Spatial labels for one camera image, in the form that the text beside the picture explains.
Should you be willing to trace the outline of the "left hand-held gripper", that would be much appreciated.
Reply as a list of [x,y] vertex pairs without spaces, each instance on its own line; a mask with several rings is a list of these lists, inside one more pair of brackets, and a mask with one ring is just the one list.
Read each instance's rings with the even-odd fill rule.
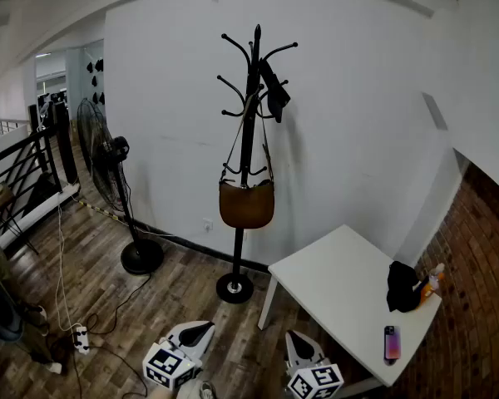
[[169,391],[181,388],[197,378],[205,354],[215,333],[211,321],[192,321],[176,325],[155,342],[142,362],[144,376]]

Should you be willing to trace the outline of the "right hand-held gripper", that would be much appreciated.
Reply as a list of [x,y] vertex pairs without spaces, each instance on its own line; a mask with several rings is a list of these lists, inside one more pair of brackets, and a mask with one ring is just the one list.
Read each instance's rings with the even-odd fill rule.
[[337,364],[324,357],[311,337],[288,330],[285,334],[288,360],[285,395],[289,398],[332,398],[343,385]]

